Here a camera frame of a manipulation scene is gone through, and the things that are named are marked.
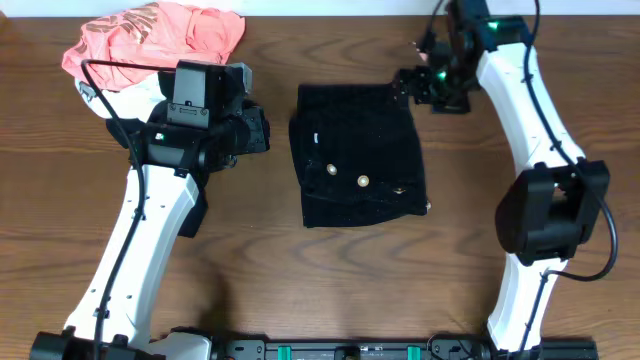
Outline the black velvet skirt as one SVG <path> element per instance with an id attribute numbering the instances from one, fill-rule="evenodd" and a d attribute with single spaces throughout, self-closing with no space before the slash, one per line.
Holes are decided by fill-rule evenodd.
<path id="1" fill-rule="evenodd" d="M 289 140 L 305 227 L 427 214 L 420 141 L 391 85 L 299 86 Z"/>

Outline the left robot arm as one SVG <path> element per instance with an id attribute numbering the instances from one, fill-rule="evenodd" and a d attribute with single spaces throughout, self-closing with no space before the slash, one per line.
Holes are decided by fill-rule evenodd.
<path id="1" fill-rule="evenodd" d="M 93 78 L 112 136 L 129 152 L 122 207 L 96 273 L 61 333 L 39 333 L 31 360 L 221 359 L 211 336 L 176 328 L 151 337 L 151 318 L 179 236 L 194 237 L 208 204 L 210 174 L 243 154 L 270 148 L 263 109 L 249 100 L 253 74 L 244 63 L 181 60 L 173 94 L 137 125 L 123 120 Z"/>

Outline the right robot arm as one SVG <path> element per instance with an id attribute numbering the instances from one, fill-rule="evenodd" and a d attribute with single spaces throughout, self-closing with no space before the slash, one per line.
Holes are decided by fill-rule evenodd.
<path id="1" fill-rule="evenodd" d="M 465 114 L 468 95 L 488 95 L 507 138 L 515 179 L 495 213 L 505 267 L 483 338 L 435 336 L 435 359 L 594 359 L 591 340 L 544 339 L 542 322 L 553 287 L 591 237 L 598 219 L 613 222 L 605 196 L 610 173 L 589 160 L 559 117 L 541 77 L 534 43 L 538 25 L 494 16 L 483 1 L 440 2 L 448 40 L 427 30 L 423 62 L 393 80 L 402 106 L 428 104 L 436 113 Z"/>

